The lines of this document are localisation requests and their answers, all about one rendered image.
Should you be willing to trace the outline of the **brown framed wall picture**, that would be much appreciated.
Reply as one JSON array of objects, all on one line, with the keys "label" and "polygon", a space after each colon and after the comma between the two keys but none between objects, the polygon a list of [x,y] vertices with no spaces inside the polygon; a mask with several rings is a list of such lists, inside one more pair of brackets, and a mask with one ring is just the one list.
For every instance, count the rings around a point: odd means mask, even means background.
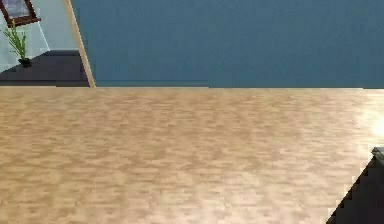
[{"label": "brown framed wall picture", "polygon": [[0,0],[0,11],[8,28],[40,21],[30,0]]}]

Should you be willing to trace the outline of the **black furniture block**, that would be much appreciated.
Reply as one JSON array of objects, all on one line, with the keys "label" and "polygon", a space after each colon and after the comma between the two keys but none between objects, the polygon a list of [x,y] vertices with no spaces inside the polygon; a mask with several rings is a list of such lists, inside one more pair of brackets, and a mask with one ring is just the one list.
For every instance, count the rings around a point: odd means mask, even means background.
[{"label": "black furniture block", "polygon": [[325,224],[384,224],[384,147],[373,157]]}]

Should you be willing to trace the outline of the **green house plant black pot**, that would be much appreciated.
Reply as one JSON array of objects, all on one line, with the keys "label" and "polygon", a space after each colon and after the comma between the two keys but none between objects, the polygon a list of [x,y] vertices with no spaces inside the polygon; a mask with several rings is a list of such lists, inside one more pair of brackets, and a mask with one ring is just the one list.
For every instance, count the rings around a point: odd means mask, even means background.
[{"label": "green house plant black pot", "polygon": [[31,67],[31,59],[26,56],[26,33],[22,32],[22,34],[19,35],[15,20],[11,22],[10,28],[3,31],[3,34],[8,39],[8,43],[12,47],[11,52],[18,57],[18,62],[22,65],[22,67]]}]

